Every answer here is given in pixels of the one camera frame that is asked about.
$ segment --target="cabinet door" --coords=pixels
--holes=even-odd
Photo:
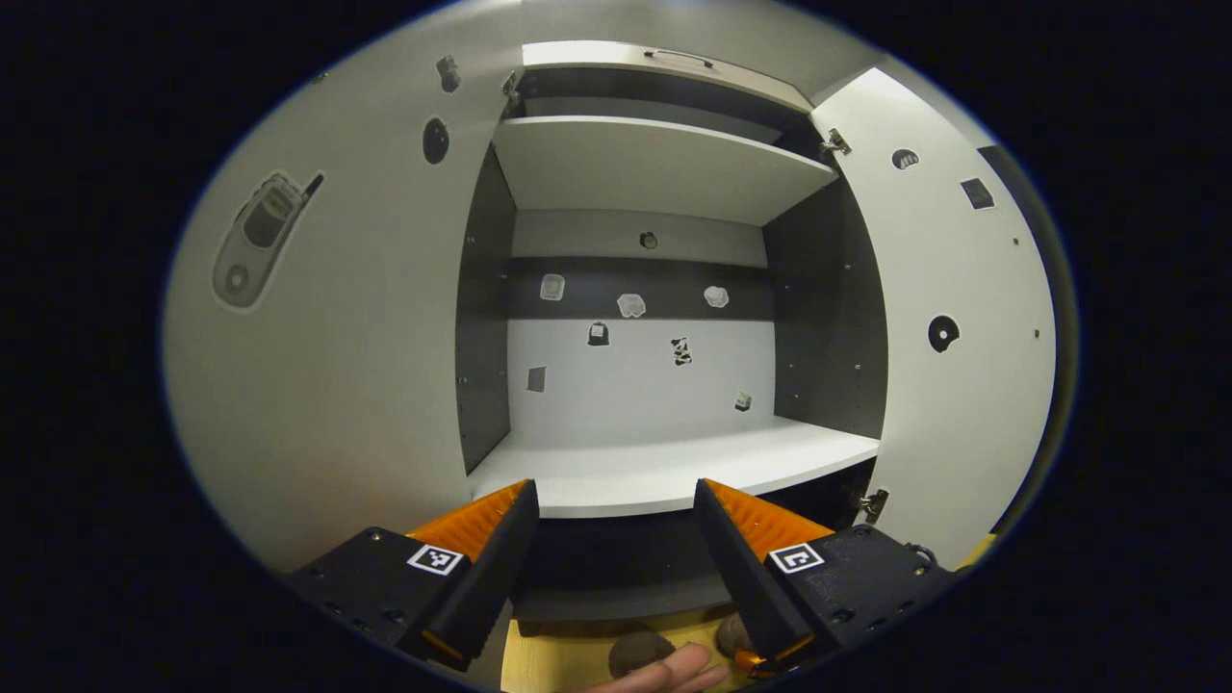
[[[458,265],[521,46],[517,0],[456,4],[395,30],[271,112],[188,221],[166,293],[170,409],[209,501],[274,568],[471,499],[455,393]],[[429,132],[435,162],[434,118],[448,138],[442,152]],[[211,269],[276,169],[301,184],[325,178],[259,303],[230,310]]]
[[[1056,342],[1044,264],[983,157],[885,73],[869,70],[809,117],[851,147],[835,158],[886,301],[886,418],[870,492],[887,488],[890,501],[877,527],[954,567],[1018,491],[1048,414]],[[941,316],[956,339],[934,323]]]

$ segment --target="cabinet handle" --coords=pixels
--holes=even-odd
[[[706,58],[702,58],[701,55],[690,55],[689,53],[676,53],[675,51],[658,51],[658,49],[655,49],[655,51],[647,51],[646,53],[642,53],[642,54],[646,55],[647,58],[653,58],[655,53],[663,53],[665,55],[680,55],[681,58],[692,58],[694,60],[701,60],[701,64],[706,65],[707,68],[712,68],[713,69],[713,67],[715,67],[715,63],[711,63],[710,60],[707,60]]]

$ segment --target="wooden floor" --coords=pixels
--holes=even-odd
[[[995,535],[989,534],[962,565],[975,564],[992,546],[994,539]],[[736,613],[734,605],[634,623],[543,624],[538,635],[533,638],[522,638],[517,631],[517,621],[511,620],[509,639],[505,642],[500,689],[506,693],[572,693],[586,686],[610,681],[607,652],[612,642],[631,626],[642,624],[670,640],[676,647],[690,641],[707,647],[712,654],[711,663],[726,662],[733,670],[727,681],[707,688],[707,693],[736,691],[753,682],[715,649],[718,624],[732,613]]]

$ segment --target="finger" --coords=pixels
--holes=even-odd
[[[577,693],[660,693],[669,691],[668,683],[670,681],[670,668],[663,662],[650,662],[621,678],[583,688]]]
[[[699,691],[705,691],[711,686],[718,686],[719,683],[727,681],[728,676],[732,676],[732,670],[728,668],[727,665],[715,665],[686,681],[683,686],[678,686],[671,691],[671,693],[697,693]]]
[[[710,662],[710,650],[696,642],[685,642],[679,650],[663,658],[663,663],[671,670],[671,679],[668,682],[667,689],[674,691],[697,676],[697,672],[707,662]]]

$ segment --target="brown ball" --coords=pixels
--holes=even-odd
[[[740,614],[732,614],[718,624],[718,633],[715,634],[715,646],[727,657],[736,657],[736,650],[753,650],[749,641],[749,631],[744,629]]]
[[[607,671],[612,678],[620,678],[675,651],[671,642],[658,633],[639,630],[621,635],[607,652]]]

